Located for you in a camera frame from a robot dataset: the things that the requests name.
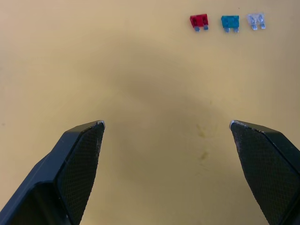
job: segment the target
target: stain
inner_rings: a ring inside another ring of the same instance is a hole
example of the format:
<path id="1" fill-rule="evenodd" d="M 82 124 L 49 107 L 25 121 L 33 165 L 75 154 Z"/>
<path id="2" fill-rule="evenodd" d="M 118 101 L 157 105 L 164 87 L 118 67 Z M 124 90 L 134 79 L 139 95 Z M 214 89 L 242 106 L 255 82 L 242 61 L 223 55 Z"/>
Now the stain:
<path id="1" fill-rule="evenodd" d="M 197 124 L 196 127 L 198 129 L 198 136 L 202 137 L 202 138 L 205 138 L 206 133 L 205 133 L 204 129 L 199 124 Z"/>
<path id="2" fill-rule="evenodd" d="M 204 153 L 202 153 L 202 155 L 200 156 L 199 160 L 200 162 L 206 160 L 208 157 L 208 152 L 207 151 L 204 151 Z"/>

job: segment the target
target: yellow surface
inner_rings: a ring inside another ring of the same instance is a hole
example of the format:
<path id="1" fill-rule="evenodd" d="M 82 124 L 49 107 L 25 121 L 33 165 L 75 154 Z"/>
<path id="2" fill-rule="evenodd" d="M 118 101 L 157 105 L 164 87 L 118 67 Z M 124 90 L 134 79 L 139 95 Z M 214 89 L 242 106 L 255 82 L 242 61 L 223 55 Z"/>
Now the yellow surface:
<path id="1" fill-rule="evenodd" d="M 0 208 L 61 134 L 105 120 L 82 225 L 266 225 L 228 128 L 300 147 L 299 0 L 0 3 Z M 252 31 L 246 14 L 266 13 Z M 207 13 L 209 31 L 189 16 Z M 226 34 L 222 15 L 240 15 Z"/>

